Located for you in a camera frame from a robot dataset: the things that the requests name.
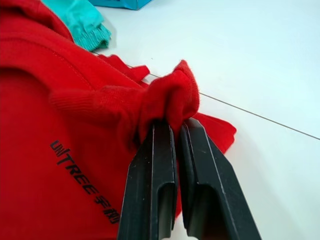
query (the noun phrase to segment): red hoodie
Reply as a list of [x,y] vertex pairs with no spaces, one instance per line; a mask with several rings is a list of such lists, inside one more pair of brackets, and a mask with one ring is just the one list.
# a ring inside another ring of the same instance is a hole
[[197,113],[185,61],[142,87],[145,66],[76,46],[39,0],[0,7],[0,239],[115,239],[128,166],[155,119],[177,135],[194,116],[223,152],[234,141],[233,126]]

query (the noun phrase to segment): teal garment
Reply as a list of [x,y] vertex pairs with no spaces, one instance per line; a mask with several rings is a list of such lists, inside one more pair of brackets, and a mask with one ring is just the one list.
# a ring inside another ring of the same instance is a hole
[[107,48],[110,31],[102,25],[100,12],[88,0],[42,0],[67,26],[74,42],[93,51]]

